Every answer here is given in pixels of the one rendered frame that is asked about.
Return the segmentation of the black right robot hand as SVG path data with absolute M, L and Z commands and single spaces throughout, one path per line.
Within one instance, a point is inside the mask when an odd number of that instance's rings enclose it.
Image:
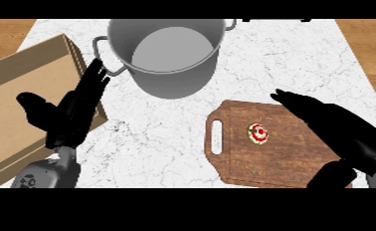
M 345 188 L 361 171 L 369 187 L 376 188 L 376 127 L 342 106 L 310 96 L 283 90 L 270 96 L 305 122 L 339 156 L 323 165 L 307 187 Z

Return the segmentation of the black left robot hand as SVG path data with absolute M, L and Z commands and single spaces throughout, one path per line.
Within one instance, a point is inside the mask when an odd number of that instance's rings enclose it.
M 16 101 L 23 108 L 28 123 L 47 132 L 46 147 L 77 148 L 84 142 L 91 127 L 96 107 L 110 78 L 106 76 L 103 61 L 94 59 L 80 83 L 68 91 L 54 106 L 34 93 L 23 92 Z

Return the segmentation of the brown wooden cutting board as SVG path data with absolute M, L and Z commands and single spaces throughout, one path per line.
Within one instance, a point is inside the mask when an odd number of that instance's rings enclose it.
M 267 143 L 248 138 L 261 123 Z M 339 159 L 305 122 L 282 105 L 225 100 L 205 121 L 205 157 L 224 183 L 252 187 L 301 187 L 321 166 Z

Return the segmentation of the grey metal pot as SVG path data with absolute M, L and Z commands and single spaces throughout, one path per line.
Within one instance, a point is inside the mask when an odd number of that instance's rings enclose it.
M 108 71 L 115 77 L 130 71 L 141 90 L 161 99 L 193 95 L 211 80 L 224 32 L 236 26 L 223 19 L 113 19 L 108 35 L 93 40 L 109 41 L 122 67 Z

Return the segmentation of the tan cardboard box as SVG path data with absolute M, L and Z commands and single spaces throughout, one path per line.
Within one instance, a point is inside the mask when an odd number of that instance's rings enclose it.
M 77 147 L 108 120 L 109 81 L 103 62 L 84 62 L 63 34 L 0 60 L 0 184 L 77 186 Z

